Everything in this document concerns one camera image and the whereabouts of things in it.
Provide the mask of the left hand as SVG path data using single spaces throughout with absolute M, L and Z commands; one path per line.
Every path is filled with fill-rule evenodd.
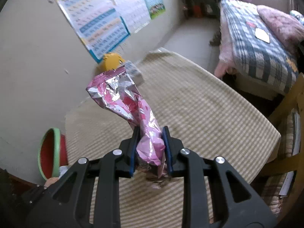
M 59 177 L 52 177 L 46 180 L 44 187 L 48 188 L 49 186 L 51 186 L 52 184 L 56 183 L 60 178 Z

